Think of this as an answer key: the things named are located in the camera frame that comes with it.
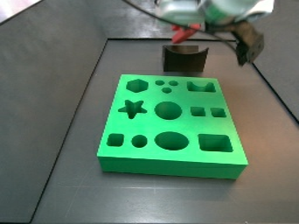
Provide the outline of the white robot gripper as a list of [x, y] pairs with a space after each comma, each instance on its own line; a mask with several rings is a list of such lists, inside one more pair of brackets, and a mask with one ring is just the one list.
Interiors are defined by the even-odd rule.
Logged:
[[275, 0], [155, 0], [155, 14], [172, 24], [223, 26], [268, 16]]

